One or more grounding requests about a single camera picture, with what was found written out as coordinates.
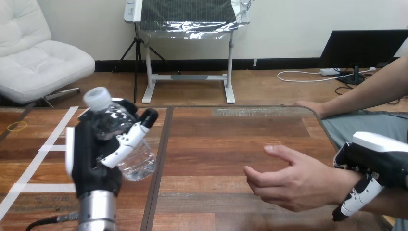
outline human hand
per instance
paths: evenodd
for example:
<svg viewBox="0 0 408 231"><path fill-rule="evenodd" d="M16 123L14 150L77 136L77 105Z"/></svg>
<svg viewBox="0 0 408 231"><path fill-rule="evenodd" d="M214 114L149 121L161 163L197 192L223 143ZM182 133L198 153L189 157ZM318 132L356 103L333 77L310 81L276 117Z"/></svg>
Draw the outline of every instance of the human hand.
<svg viewBox="0 0 408 231"><path fill-rule="evenodd" d="M289 162L277 172L260 173L245 166L247 182L262 201L299 212L339 205L361 179L358 173L331 168L288 147L266 146L264 151Z"/></svg>
<svg viewBox="0 0 408 231"><path fill-rule="evenodd" d="M325 111L323 103L315 103L310 101L297 101L294 103L297 106L308 107L318 114L321 119L329 117L328 113Z"/></svg>

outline white bottle cap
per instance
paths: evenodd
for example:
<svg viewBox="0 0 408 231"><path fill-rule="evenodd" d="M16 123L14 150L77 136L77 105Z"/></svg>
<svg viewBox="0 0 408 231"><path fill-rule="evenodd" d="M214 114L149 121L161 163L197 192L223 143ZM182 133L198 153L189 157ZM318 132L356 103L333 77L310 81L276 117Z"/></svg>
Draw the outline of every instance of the white bottle cap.
<svg viewBox="0 0 408 231"><path fill-rule="evenodd" d="M83 100L91 111L94 112L108 108L112 102L108 89L104 87L89 90L87 93L85 93Z"/></svg>

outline gray fabric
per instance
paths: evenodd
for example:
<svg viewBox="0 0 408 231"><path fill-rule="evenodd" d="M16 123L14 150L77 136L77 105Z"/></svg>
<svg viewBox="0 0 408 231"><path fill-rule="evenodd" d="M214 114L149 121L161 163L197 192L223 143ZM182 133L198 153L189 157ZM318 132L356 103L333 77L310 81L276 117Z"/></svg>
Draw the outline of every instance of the gray fabric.
<svg viewBox="0 0 408 231"><path fill-rule="evenodd" d="M323 120L338 148L352 141L357 131L377 133L407 143L408 114L358 111ZM408 231L408 221L397 219L392 231Z"/></svg>

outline wooden table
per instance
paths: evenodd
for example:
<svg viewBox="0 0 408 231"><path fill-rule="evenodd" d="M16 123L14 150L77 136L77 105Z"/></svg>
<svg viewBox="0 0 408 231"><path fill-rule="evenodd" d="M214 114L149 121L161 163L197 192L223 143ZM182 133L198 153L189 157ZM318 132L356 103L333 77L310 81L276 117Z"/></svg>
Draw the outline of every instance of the wooden table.
<svg viewBox="0 0 408 231"><path fill-rule="evenodd" d="M370 213L359 212L344 222L333 222L333 206L293 213L266 204L252 194L243 166L258 171L287 166L263 153L266 144L283 144L332 165L335 149L310 110L293 106L157 110L160 116L148 141L157 153L158 170L142 181L124 182L117 200L121 231L380 230ZM6 132L0 141L1 200L15 193L10 189L67 111L20 112L27 114L24 121L28 127ZM76 116L82 111L77 109L67 126L75 126ZM0 121L6 117L10 115L0 111ZM58 134L53 143L55 149L64 145L64 134ZM76 211L77 199L75 189L69 188L71 183L65 173L64 152L46 153L0 221L0 231L24 230L37 219ZM66 192L56 192L57 186ZM68 231L75 226L75 222L68 222L37 230Z"/></svg>

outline clear plastic bottle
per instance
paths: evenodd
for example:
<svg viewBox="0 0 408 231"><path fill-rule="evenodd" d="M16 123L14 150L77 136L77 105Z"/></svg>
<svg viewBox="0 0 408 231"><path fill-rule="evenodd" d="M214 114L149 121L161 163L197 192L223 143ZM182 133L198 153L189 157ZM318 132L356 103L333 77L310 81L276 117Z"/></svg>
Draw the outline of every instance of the clear plastic bottle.
<svg viewBox="0 0 408 231"><path fill-rule="evenodd" d="M92 127L99 140L115 139L117 135L127 132L136 123L136 119L127 112L126 108L112 102L111 95L104 87L88 91L83 100L94 113ZM117 166L127 180L138 181L155 171L155 156L147 141L143 139Z"/></svg>

